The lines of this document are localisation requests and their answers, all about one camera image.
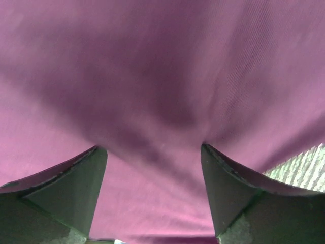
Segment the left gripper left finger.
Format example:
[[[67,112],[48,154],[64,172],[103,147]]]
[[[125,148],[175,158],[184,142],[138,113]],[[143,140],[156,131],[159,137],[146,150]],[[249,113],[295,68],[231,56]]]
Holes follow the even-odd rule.
[[[1,240],[87,240],[107,157],[94,146],[1,186]]]

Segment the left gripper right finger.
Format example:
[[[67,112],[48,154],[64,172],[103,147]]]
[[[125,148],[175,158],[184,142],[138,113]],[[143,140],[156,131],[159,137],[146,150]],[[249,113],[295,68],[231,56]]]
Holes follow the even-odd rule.
[[[207,144],[201,162],[218,238],[324,237],[324,193],[271,179]]]

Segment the purple surgical wrap cloth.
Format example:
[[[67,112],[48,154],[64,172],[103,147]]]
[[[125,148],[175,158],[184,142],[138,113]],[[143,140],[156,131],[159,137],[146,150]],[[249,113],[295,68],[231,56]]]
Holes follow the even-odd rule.
[[[216,243],[201,144],[324,150],[324,1],[1,1],[1,183],[109,152],[91,236]]]

